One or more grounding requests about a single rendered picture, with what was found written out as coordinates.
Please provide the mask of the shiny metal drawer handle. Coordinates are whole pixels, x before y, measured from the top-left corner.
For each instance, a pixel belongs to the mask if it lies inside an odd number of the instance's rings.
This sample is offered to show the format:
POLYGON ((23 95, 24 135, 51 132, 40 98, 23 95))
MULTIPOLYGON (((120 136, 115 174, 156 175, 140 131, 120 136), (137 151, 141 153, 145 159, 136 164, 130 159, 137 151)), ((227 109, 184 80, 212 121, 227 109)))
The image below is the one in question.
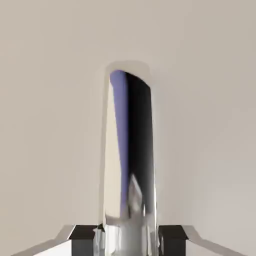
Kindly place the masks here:
POLYGON ((158 256, 150 82, 149 66, 138 60, 105 68, 93 256, 158 256))

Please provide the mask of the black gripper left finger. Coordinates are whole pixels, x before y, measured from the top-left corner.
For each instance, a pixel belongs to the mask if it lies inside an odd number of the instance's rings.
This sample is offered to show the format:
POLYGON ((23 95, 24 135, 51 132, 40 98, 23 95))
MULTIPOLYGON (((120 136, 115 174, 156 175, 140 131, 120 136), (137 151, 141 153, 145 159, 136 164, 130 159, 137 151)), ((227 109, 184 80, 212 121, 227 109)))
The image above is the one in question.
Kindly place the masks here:
POLYGON ((96 225, 64 225, 57 236, 11 256, 94 256, 96 225))

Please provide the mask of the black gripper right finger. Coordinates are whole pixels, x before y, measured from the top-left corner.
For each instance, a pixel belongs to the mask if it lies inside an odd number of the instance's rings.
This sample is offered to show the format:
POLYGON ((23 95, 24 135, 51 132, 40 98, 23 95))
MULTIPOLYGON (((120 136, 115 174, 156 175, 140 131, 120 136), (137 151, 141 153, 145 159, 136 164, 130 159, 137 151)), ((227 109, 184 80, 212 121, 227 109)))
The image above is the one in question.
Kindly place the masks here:
POLYGON ((220 244, 203 239, 192 225, 160 225, 158 227, 159 256, 189 256, 187 242, 220 256, 246 256, 220 244))

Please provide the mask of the beige drawer front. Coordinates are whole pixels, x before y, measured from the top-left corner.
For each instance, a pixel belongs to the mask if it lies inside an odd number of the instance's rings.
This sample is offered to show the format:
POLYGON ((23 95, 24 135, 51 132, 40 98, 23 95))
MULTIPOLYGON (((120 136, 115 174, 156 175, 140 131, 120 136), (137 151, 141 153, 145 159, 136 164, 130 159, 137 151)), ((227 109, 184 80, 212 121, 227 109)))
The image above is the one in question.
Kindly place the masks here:
POLYGON ((0 0, 0 256, 98 221, 116 61, 150 70, 159 223, 256 256, 256 0, 0 0))

